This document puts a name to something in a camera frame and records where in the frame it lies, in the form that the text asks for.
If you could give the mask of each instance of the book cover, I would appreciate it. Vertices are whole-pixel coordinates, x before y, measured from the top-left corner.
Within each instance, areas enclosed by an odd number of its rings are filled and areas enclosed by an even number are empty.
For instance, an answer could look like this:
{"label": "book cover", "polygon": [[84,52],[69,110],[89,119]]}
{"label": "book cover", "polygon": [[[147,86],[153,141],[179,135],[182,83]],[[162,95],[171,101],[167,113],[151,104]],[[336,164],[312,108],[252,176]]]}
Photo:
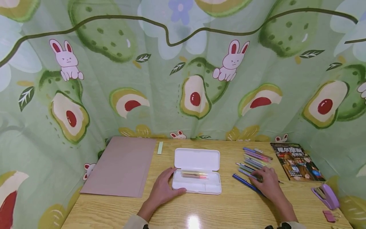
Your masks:
{"label": "book cover", "polygon": [[290,181],[325,181],[299,144],[271,143],[271,146]]}

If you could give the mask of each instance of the pencil case lid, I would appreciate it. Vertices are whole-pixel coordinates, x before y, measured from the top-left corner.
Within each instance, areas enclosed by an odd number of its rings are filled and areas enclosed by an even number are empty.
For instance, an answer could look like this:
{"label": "pencil case lid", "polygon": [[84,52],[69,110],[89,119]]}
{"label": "pencil case lid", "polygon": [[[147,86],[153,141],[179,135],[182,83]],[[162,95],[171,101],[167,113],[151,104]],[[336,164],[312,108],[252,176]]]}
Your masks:
{"label": "pencil case lid", "polygon": [[179,169],[218,171],[220,152],[212,149],[176,148],[174,166]]}

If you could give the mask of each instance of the left hand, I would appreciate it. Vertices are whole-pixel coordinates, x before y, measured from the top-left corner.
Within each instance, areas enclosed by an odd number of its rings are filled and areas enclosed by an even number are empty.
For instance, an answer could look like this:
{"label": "left hand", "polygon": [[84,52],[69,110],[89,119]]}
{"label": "left hand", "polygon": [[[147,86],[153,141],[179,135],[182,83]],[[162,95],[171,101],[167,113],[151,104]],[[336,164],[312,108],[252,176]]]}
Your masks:
{"label": "left hand", "polygon": [[187,191],[185,188],[172,190],[169,186],[169,178],[176,170],[177,168],[170,167],[164,170],[156,179],[148,198],[148,201],[156,205],[156,207],[172,200],[176,196],[182,195]]}

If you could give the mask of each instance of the open pencil case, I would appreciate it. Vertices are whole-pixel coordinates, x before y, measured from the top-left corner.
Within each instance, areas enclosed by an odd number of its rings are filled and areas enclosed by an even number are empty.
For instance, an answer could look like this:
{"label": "open pencil case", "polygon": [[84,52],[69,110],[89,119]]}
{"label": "open pencil case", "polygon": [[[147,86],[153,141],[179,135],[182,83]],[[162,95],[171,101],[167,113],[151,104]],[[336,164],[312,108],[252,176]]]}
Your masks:
{"label": "open pencil case", "polygon": [[[178,168],[173,175],[173,189],[186,188],[187,192],[219,195],[221,193],[220,152],[210,149],[177,148],[174,166]],[[183,177],[183,173],[205,174],[204,179]]]}

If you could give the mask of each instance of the sleeve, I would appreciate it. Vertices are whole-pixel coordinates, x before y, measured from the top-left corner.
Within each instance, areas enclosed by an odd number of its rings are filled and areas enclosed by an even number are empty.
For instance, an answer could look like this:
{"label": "sleeve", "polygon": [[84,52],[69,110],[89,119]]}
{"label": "sleeve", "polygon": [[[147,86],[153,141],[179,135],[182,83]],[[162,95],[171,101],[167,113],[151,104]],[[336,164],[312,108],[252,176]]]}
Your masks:
{"label": "sleeve", "polygon": [[288,229],[306,229],[306,227],[298,222],[283,222],[280,224],[283,228]]}
{"label": "sleeve", "polygon": [[147,222],[138,215],[132,215],[123,229],[145,229],[147,227]]}

